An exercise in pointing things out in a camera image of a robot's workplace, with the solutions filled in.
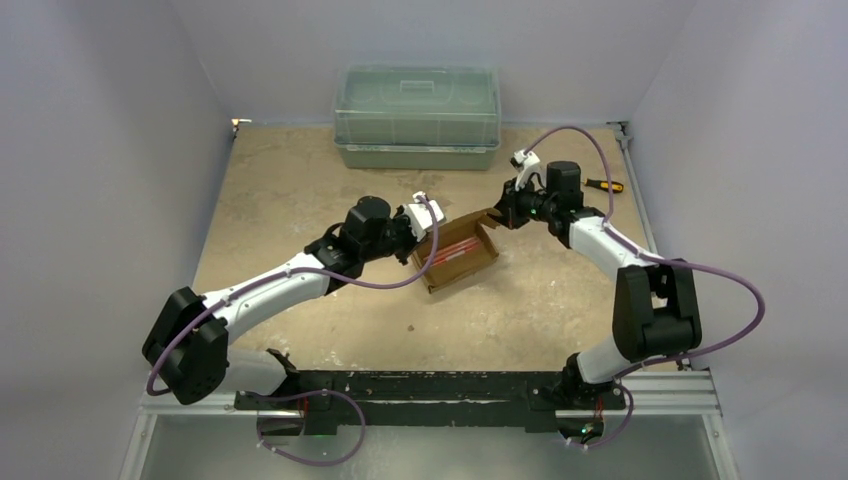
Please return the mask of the brown cardboard box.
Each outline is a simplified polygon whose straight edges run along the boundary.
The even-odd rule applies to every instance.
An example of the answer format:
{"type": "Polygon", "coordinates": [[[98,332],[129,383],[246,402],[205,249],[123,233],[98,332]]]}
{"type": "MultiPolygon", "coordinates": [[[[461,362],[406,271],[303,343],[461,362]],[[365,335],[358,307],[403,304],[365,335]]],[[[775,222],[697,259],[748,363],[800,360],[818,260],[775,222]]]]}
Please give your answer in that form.
{"type": "Polygon", "coordinates": [[[435,294],[493,265],[500,251],[488,231],[498,228],[499,213],[488,208],[455,218],[439,228],[433,262],[421,277],[435,294]]]}

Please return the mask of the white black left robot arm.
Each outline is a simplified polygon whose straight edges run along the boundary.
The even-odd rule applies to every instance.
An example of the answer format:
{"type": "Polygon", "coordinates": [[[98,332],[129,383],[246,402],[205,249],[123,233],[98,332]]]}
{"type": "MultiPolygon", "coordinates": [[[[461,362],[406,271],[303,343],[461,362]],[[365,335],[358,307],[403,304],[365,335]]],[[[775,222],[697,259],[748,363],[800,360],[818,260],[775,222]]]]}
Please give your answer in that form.
{"type": "Polygon", "coordinates": [[[415,282],[430,261],[407,281],[380,284],[361,275],[374,260],[394,257],[407,264],[416,248],[437,242],[444,220],[441,206],[424,192],[397,209],[380,197],[364,196],[343,221],[265,273],[204,294],[189,286],[173,291],[142,344],[151,367],[147,394],[196,403],[235,376],[239,360],[232,344],[263,322],[347,285],[392,290],[415,282]]]}

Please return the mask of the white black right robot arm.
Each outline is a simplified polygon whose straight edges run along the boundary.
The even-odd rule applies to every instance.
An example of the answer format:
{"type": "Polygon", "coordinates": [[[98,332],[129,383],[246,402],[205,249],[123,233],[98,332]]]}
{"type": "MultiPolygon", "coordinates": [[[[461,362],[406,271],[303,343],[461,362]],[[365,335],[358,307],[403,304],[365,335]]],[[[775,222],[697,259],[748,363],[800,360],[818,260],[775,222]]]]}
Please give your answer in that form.
{"type": "Polygon", "coordinates": [[[505,182],[491,218],[510,230],[530,221],[545,224],[564,247],[589,259],[615,284],[610,335],[569,357],[555,393],[584,407],[625,369],[700,345],[700,312],[690,268],[645,259],[600,210],[585,205],[578,164],[556,161],[543,166],[537,157],[519,153],[510,163],[517,175],[505,182]]]}

